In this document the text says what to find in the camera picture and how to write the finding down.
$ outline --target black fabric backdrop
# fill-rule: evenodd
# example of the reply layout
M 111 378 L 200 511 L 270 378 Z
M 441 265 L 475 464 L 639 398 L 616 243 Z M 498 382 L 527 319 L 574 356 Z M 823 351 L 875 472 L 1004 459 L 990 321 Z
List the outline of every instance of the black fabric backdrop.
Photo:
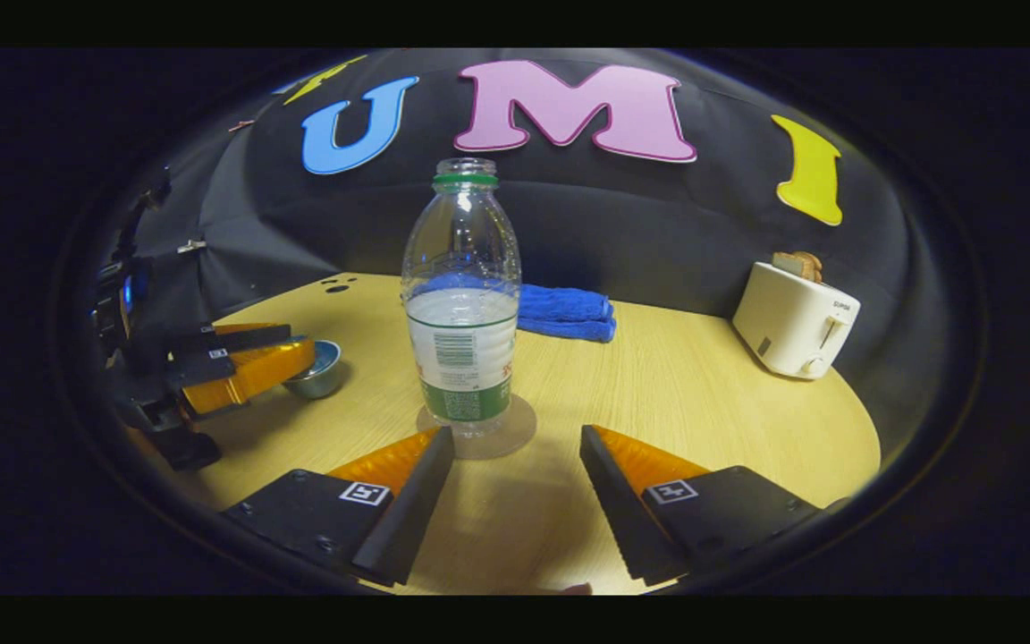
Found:
M 499 60 L 531 60 L 572 86 L 604 65 L 679 78 L 682 134 L 698 150 L 694 163 L 671 164 L 598 149 L 590 135 L 607 125 L 606 110 L 575 142 L 555 146 L 516 110 L 530 139 L 478 156 L 499 164 L 497 196 L 519 239 L 524 281 L 730 317 L 753 262 L 806 249 L 822 258 L 826 281 L 862 304 L 834 366 L 869 409 L 883 457 L 898 452 L 969 341 L 958 331 L 962 289 L 947 274 L 955 247 L 932 225 L 938 213 L 902 200 L 892 176 L 824 124 L 666 52 L 381 50 L 290 105 L 281 103 L 301 84 L 229 107 L 160 159 L 171 165 L 174 193 L 139 229 L 139 251 L 157 258 L 159 272 L 144 321 L 193 326 L 341 270 L 398 274 L 432 197 L 435 165 L 470 156 L 452 145 L 474 97 L 474 81 L 458 71 Z M 405 93 L 387 149 L 340 174 L 304 170 L 304 118 L 347 99 L 336 143 L 355 142 L 368 127 L 362 95 L 405 76 L 420 81 Z M 840 150 L 840 226 L 778 199 L 793 155 L 769 114 L 803 124 Z M 230 133 L 246 118 L 256 123 Z M 206 248 L 176 252 L 198 238 Z

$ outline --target pink letter m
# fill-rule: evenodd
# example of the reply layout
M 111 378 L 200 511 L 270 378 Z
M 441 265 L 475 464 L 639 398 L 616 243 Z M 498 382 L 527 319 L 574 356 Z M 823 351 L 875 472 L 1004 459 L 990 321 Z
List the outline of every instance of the pink letter m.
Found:
M 593 135 L 602 149 L 671 163 L 698 158 L 679 126 L 678 78 L 609 65 L 571 87 L 530 61 L 472 65 L 460 76 L 475 78 L 475 105 L 471 127 L 455 136 L 458 150 L 510 150 L 526 143 L 531 135 L 515 127 L 515 105 L 556 145 L 574 142 L 606 107 L 607 127 Z

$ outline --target wooden table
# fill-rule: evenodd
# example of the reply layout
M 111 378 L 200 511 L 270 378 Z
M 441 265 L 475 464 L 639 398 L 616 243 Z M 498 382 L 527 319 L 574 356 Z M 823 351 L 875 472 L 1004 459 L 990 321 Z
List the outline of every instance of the wooden table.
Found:
M 328 472 L 412 436 L 422 409 L 398 297 L 400 277 L 339 274 L 218 323 L 289 323 L 342 348 L 346 380 L 329 398 L 273 387 L 249 408 L 201 423 L 224 450 L 177 474 L 180 489 L 224 510 L 290 469 Z M 340 293 L 327 293 L 347 285 Z M 580 428 L 637 437 L 711 470 L 747 465 L 824 508 L 880 464 L 877 432 L 834 370 L 816 382 L 774 376 L 727 319 L 614 302 L 610 343 L 518 332 L 512 393 L 539 417 L 531 442 L 491 461 L 457 461 L 407 586 L 397 594 L 537 594 L 633 581 L 580 462 Z

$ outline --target white toaster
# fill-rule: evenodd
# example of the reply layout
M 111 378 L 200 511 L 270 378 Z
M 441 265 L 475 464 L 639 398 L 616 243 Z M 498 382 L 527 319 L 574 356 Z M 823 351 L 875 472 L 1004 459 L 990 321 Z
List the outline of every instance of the white toaster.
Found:
M 850 337 L 861 302 L 764 262 L 753 265 L 733 328 L 765 368 L 818 379 Z

